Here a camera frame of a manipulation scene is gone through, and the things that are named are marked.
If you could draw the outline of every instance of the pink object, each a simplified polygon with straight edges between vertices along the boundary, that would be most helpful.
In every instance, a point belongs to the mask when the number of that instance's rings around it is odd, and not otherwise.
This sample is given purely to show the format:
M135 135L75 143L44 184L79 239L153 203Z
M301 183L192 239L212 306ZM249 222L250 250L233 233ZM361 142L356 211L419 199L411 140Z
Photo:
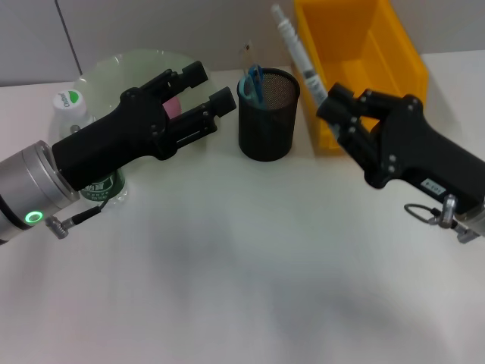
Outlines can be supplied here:
M180 101L176 96L164 103L164 109L170 119L182 114L182 107L180 106Z

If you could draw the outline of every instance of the white table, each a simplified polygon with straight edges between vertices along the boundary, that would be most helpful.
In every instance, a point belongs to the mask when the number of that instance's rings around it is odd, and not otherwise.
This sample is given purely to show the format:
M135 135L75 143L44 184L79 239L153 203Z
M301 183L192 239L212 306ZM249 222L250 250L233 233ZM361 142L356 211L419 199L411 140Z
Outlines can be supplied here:
M430 115L485 158L485 52L424 59L429 105L451 110ZM213 74L234 95L239 76ZM69 86L0 89L0 159L47 138L52 94ZM169 161L125 171L122 209L65 240L41 225L0 247L1 362L485 360L485 240L461 246L405 214L437 204L403 182L376 191L349 158L315 158L300 110L278 162L240 152L235 111Z

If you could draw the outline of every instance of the yellow plastic bin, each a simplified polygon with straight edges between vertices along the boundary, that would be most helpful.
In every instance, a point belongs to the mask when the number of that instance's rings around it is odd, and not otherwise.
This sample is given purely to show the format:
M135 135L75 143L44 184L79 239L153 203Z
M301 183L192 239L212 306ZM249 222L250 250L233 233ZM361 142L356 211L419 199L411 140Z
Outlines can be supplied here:
M373 89L426 102L427 69L388 0L295 0L295 6L299 36L328 89L340 82L356 96ZM302 95L314 146L338 152L306 87ZM362 123L370 130L376 121Z

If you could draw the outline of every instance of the plastic bottle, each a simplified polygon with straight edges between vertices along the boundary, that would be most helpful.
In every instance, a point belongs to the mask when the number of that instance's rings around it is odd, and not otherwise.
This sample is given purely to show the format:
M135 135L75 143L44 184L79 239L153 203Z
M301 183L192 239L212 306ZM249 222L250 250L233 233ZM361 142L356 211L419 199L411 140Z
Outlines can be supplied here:
M83 95L75 89L60 91L54 96L52 104L55 110L55 118L58 120L61 139L76 133L95 121L95 118L88 112ZM121 170L116 171L116 175L106 176L80 191L81 196L91 206L101 204L112 193L116 193L116 195L110 198L106 207L118 206L127 199L127 183Z

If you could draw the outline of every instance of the green label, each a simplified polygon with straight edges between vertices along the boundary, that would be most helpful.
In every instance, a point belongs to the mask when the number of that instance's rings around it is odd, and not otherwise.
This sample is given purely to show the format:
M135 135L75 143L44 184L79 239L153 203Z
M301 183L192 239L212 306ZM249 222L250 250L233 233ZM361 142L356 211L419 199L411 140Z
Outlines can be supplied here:
M75 104L77 100L79 100L79 95L74 91L69 91L69 99L73 104Z
M81 196L85 199L90 201L96 202L103 202L105 201L108 196L115 197L124 187L124 176L121 171L116 171L116 182L113 185L113 177L114 175L110 175L108 177L103 178L99 182L95 182L94 184L90 184L89 186L83 188L81 192Z

